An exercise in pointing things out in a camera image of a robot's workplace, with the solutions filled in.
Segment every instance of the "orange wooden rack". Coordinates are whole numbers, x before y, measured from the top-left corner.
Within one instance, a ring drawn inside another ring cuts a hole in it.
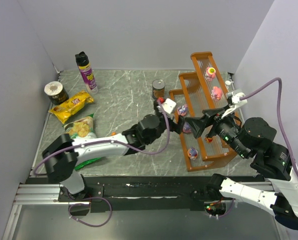
[[[220,71],[213,59],[211,52],[195,52],[191,55],[195,72],[182,73],[179,80],[182,89],[173,89],[169,91],[170,98],[176,101],[176,98],[185,98],[188,105],[188,115],[191,117],[202,117],[202,110],[224,107],[228,104],[225,94],[228,92],[225,83],[221,77]],[[213,67],[216,70],[216,78],[212,81],[206,80],[206,68]],[[223,91],[223,96],[219,101],[211,98],[213,87],[219,87]],[[183,154],[189,172],[222,168],[226,166],[237,154],[218,136],[213,138],[212,142],[207,142],[204,138],[209,132],[210,127],[205,129],[202,136],[194,139],[191,134],[180,134]],[[187,151],[189,148],[197,146],[199,157],[191,160]]]

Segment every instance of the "red object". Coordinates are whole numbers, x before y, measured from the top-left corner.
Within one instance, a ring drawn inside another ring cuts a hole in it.
[[[159,102],[160,102],[160,104],[162,104],[162,103],[164,103],[164,102],[165,102],[165,99],[164,99],[163,97],[159,97],[159,98],[157,99],[157,101],[159,101]]]
[[[205,140],[206,140],[208,143],[210,143],[210,142],[213,141],[213,138],[206,137]]]

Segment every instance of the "metal can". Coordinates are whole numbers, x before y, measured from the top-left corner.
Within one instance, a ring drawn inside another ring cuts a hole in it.
[[[51,102],[55,105],[59,105],[69,99],[67,92],[60,82],[52,81],[44,87],[45,94],[48,95]]]
[[[165,83],[161,79],[155,79],[152,82],[152,97],[153,97],[153,99],[158,99],[158,98],[164,97],[164,87],[165,87]]]

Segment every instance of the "marble countertop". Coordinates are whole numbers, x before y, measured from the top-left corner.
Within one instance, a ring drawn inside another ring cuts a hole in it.
[[[70,118],[75,121],[89,114],[94,114],[95,131],[98,138],[110,136],[112,132],[120,133],[138,123],[147,114],[153,114],[152,81],[162,79],[166,83],[165,97],[169,90],[181,88],[179,73],[191,71],[178,70],[95,70],[94,75],[99,92],[94,96],[95,103],[87,104],[80,112]],[[66,70],[60,73],[60,82],[73,96],[85,90],[84,82],[78,70]],[[61,122],[52,114],[47,115],[46,126],[38,149],[34,165],[41,160],[42,151],[59,135],[64,133]],[[147,151],[157,151],[166,143],[166,133]],[[223,168],[187,172],[179,136],[172,132],[167,149],[158,155],[137,153],[128,156],[103,157],[97,162],[79,170],[84,176],[211,176],[219,173],[226,176],[255,176],[250,168],[252,159],[236,156]]]

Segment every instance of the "snack bag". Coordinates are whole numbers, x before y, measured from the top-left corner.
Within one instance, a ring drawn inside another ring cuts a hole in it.
[[[81,110],[85,106],[85,104],[92,103],[93,101],[93,97],[91,97],[91,95],[88,94],[86,91],[82,90],[73,97],[69,98],[67,101],[61,103],[58,106],[55,106],[49,112],[56,115],[56,117],[62,123],[65,123],[69,119],[69,117]]]
[[[81,118],[77,121],[70,122],[69,124],[66,124],[63,126],[65,133],[70,135],[71,139],[96,139],[97,136],[95,135],[95,131],[93,129],[93,114],[86,116],[84,118]],[[95,161],[99,160],[98,158],[93,158],[90,160],[86,160],[84,162],[81,162],[79,165],[77,165],[74,169],[78,171],[79,169],[94,163]]]

